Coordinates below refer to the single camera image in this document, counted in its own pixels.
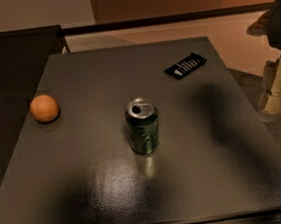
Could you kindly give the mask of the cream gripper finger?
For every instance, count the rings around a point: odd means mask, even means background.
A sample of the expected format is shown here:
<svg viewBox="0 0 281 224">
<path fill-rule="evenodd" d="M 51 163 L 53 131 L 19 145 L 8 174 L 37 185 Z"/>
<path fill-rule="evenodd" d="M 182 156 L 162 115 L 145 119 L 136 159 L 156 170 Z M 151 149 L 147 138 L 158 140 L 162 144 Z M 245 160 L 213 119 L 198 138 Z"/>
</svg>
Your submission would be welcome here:
<svg viewBox="0 0 281 224">
<path fill-rule="evenodd" d="M 262 13 L 262 15 L 256 21 L 254 21 L 250 26 L 248 26 L 246 34 L 256 37 L 266 35 L 268 17 L 268 11 Z"/>
<path fill-rule="evenodd" d="M 281 56 L 267 61 L 263 73 L 258 115 L 263 122 L 273 122 L 281 116 Z"/>
</svg>

